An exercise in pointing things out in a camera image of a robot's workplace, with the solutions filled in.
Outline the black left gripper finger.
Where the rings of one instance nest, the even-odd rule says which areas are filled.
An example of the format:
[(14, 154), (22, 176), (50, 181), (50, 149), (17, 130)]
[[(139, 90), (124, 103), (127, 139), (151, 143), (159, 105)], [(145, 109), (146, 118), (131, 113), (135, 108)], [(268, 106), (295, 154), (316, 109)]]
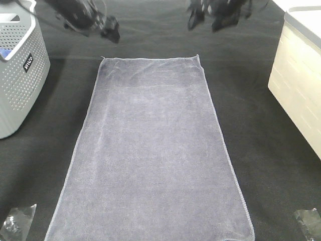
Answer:
[(107, 16), (103, 28), (100, 32), (101, 37), (118, 43), (120, 40), (119, 23), (115, 16)]

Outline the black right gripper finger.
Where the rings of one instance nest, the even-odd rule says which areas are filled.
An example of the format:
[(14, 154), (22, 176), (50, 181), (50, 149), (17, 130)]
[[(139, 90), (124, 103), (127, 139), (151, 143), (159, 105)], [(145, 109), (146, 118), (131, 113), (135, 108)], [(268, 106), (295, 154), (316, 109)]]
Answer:
[(190, 5), (188, 7), (188, 11), (191, 12), (191, 15), (189, 17), (187, 27), (188, 30), (193, 30), (197, 25), (202, 24), (205, 20), (205, 14), (202, 11), (202, 9), (198, 6), (192, 6)]
[(218, 32), (222, 29), (235, 27), (239, 23), (240, 10), (236, 10), (233, 13), (223, 14), (214, 13), (213, 22), (211, 25), (212, 32)]

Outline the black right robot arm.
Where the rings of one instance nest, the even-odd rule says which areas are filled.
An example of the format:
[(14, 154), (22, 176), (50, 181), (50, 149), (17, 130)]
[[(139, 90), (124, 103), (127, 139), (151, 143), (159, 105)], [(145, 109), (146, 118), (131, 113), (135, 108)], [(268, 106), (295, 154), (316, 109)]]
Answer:
[(190, 1), (187, 11), (191, 13), (187, 23), (189, 31), (209, 16), (213, 18), (212, 32), (216, 33), (238, 25), (241, 16), (244, 19), (250, 18), (253, 14), (253, 1)]

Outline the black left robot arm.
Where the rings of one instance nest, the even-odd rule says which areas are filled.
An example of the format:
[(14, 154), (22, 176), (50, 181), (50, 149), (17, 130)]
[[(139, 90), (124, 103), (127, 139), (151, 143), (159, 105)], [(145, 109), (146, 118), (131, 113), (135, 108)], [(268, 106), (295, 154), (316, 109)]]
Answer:
[(45, 1), (62, 20), (63, 27), (85, 37), (99, 35), (112, 43), (119, 43), (119, 22), (107, 13), (107, 6), (96, 1)]

